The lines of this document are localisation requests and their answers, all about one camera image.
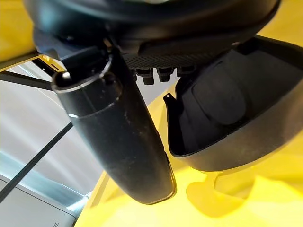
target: yellow panel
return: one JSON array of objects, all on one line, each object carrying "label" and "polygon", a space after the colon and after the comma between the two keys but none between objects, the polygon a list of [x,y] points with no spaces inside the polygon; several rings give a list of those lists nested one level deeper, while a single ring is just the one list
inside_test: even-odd
[{"label": "yellow panel", "polygon": [[0,0],[0,62],[34,51],[32,30],[22,0]]},{"label": "yellow panel", "polygon": [[[284,0],[260,35],[303,46],[303,0]],[[162,96],[149,110],[169,154]],[[222,173],[199,172],[169,155],[178,191],[149,206],[132,200],[103,174],[75,226],[303,226],[302,145],[303,131],[262,161]]]}]

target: black cable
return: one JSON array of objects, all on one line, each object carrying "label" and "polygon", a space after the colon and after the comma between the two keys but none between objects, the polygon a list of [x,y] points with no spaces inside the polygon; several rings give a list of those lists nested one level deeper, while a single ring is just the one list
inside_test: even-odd
[{"label": "black cable", "polygon": [[68,123],[51,141],[32,160],[30,160],[23,169],[1,190],[0,203],[8,196],[8,194],[16,187],[16,185],[25,177],[26,174],[37,164],[40,159],[72,128],[72,123]]},{"label": "black cable", "polygon": [[51,82],[49,81],[37,79],[29,76],[24,76],[9,71],[0,72],[0,80],[15,83],[15,84],[21,84],[25,86],[30,86],[30,87],[41,88],[49,91],[52,90]]}]

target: black cylindrical part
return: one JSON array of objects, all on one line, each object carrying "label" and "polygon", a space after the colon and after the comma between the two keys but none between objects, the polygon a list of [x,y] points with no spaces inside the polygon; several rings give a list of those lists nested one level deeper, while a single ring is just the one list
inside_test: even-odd
[{"label": "black cylindrical part", "polygon": [[136,83],[118,53],[101,73],[73,83],[52,83],[72,124],[106,172],[132,198],[152,204],[175,191],[159,134]]}]

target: black plastic housing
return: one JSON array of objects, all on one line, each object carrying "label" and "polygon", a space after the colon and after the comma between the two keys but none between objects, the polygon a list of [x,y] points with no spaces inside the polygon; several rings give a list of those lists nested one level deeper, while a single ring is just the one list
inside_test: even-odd
[{"label": "black plastic housing", "polygon": [[119,53],[109,56],[101,73],[80,82],[57,74],[52,88],[78,133],[125,193],[144,204],[174,194],[163,144]]},{"label": "black plastic housing", "polygon": [[261,36],[182,77],[164,97],[170,152],[201,171],[271,153],[300,130],[288,117],[300,96],[285,96],[302,78],[303,48]]}]

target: gray surface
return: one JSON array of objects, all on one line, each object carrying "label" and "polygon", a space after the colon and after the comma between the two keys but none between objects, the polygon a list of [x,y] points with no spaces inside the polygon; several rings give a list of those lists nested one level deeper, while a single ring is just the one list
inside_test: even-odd
[{"label": "gray surface", "polygon": [[[51,79],[31,62],[14,67],[12,72]],[[157,75],[154,79],[153,86],[145,86],[142,78],[137,80],[146,104],[177,81],[176,73],[170,82],[160,83]],[[69,119],[51,91],[0,81],[0,97],[0,155],[10,159],[0,158],[0,174],[11,179]],[[83,196],[93,190],[102,171],[78,133],[71,129],[21,184],[67,205],[66,193],[71,194],[72,204],[77,194]]]},{"label": "gray surface", "polygon": [[[0,190],[7,180],[0,176]],[[71,227],[75,221],[73,215],[19,185],[0,204],[1,227]]]}]

